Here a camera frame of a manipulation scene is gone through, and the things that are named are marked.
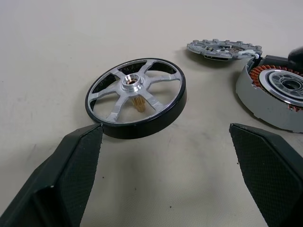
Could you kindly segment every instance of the copper winding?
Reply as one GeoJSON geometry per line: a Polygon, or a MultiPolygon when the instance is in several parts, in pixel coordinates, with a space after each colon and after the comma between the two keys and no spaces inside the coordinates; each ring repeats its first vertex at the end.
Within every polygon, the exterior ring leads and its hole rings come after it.
{"type": "MultiPolygon", "coordinates": [[[[300,74],[299,72],[297,71],[293,71],[291,69],[288,69],[286,67],[280,67],[280,66],[275,66],[275,65],[261,65],[261,66],[257,66],[255,68],[253,68],[251,71],[250,71],[250,77],[252,79],[252,83],[261,88],[262,90],[263,87],[261,86],[260,84],[260,81],[259,81],[259,75],[260,73],[263,71],[263,70],[268,70],[268,69],[277,69],[277,70],[284,70],[284,71],[288,71],[288,72],[292,72],[294,74],[297,74],[297,75],[300,75],[303,77],[303,74],[300,74]]],[[[297,107],[297,106],[294,106],[294,105],[288,105],[288,109],[290,110],[294,110],[296,112],[298,112],[299,110],[302,110],[303,108],[300,108],[300,107],[297,107]]]]}

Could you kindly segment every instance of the white backdrop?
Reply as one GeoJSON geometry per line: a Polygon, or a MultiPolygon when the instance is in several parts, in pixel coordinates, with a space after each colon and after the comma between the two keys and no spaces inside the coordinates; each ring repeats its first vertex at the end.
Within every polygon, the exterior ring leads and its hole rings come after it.
{"type": "Polygon", "coordinates": [[[155,57],[185,73],[186,107],[147,138],[104,136],[81,226],[267,226],[244,184],[229,124],[276,132],[297,150],[303,135],[243,108],[234,89],[246,61],[210,63],[185,46],[241,40],[286,57],[302,45],[302,9],[300,0],[2,0],[0,213],[64,135],[92,124],[84,108],[92,82],[124,61],[155,57]]]}

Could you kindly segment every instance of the black tire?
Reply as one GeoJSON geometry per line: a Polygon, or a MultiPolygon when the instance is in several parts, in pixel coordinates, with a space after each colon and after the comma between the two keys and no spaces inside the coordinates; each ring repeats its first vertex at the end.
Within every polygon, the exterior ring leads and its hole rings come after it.
{"type": "MultiPolygon", "coordinates": [[[[118,139],[129,140],[129,139],[142,138],[145,136],[152,135],[154,133],[161,131],[162,129],[165,129],[167,126],[169,126],[171,123],[173,123],[179,117],[179,115],[182,113],[182,111],[185,107],[185,104],[187,101],[186,80],[185,80],[184,73],[177,65],[175,65],[174,63],[172,63],[170,61],[167,61],[164,59],[157,59],[157,58],[143,58],[143,59],[136,59],[136,60],[131,60],[131,61],[119,64],[119,65],[111,68],[104,74],[102,74],[93,83],[93,85],[90,87],[90,89],[86,95],[86,98],[85,98],[86,112],[88,113],[88,115],[90,116],[90,118],[93,121],[103,124],[103,132],[107,136],[118,138],[118,139]],[[179,72],[182,76],[181,89],[180,89],[176,99],[173,101],[172,105],[169,108],[163,110],[162,112],[158,113],[155,116],[152,116],[149,119],[145,119],[145,120],[134,122],[134,123],[112,124],[112,123],[101,121],[100,119],[96,118],[89,110],[88,96],[89,96],[89,92],[91,91],[91,89],[93,88],[93,86],[97,82],[97,80],[100,77],[102,77],[104,74],[106,74],[108,71],[110,71],[122,64],[131,62],[131,61],[136,61],[136,60],[144,60],[144,59],[156,59],[156,60],[166,61],[167,63],[172,64],[174,67],[176,67],[179,70],[179,72]]],[[[168,70],[167,67],[163,67],[163,69],[161,71],[165,72],[167,70],[168,70]]]]}

